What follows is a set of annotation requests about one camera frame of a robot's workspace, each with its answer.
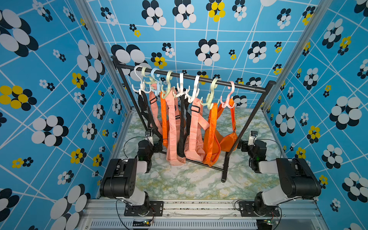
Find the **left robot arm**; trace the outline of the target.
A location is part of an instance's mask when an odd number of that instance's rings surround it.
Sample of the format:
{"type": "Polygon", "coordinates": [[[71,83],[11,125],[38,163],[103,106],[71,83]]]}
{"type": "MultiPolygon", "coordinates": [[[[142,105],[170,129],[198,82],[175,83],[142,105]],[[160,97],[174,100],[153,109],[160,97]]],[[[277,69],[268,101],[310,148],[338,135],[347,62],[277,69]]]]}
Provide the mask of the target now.
{"type": "Polygon", "coordinates": [[[111,199],[121,199],[133,207],[148,208],[150,199],[147,192],[136,188],[136,177],[149,173],[153,156],[153,145],[148,140],[138,143],[136,158],[111,159],[100,184],[100,195],[111,199]]]}

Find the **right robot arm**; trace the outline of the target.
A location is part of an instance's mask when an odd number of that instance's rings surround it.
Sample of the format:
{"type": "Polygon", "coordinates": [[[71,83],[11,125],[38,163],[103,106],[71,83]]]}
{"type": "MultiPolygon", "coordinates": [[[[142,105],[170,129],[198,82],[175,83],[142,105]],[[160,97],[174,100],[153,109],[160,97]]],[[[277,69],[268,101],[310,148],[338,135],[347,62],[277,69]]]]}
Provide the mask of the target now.
{"type": "Polygon", "coordinates": [[[305,159],[276,158],[268,161],[266,143],[261,140],[247,143],[245,149],[250,157],[249,166],[255,173],[275,174],[279,178],[279,185],[256,195],[255,207],[275,207],[297,198],[313,199],[321,194],[319,180],[305,159]]]}

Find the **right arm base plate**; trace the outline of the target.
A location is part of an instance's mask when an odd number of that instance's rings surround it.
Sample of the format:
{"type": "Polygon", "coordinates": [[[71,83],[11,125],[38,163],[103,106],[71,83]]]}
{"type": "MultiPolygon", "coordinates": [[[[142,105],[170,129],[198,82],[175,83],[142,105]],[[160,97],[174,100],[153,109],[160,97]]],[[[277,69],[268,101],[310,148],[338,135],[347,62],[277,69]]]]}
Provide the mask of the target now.
{"type": "Polygon", "coordinates": [[[239,201],[237,209],[242,217],[280,217],[280,211],[276,206],[266,206],[255,204],[254,201],[239,201]]]}

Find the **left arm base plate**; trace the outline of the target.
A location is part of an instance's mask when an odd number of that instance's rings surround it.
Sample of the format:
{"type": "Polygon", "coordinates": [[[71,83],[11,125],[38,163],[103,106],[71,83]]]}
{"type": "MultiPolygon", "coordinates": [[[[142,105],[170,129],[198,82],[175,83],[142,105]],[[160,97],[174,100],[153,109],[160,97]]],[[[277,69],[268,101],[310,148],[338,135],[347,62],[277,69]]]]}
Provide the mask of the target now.
{"type": "Polygon", "coordinates": [[[125,217],[161,217],[163,215],[164,202],[150,201],[142,206],[126,205],[125,217]]]}

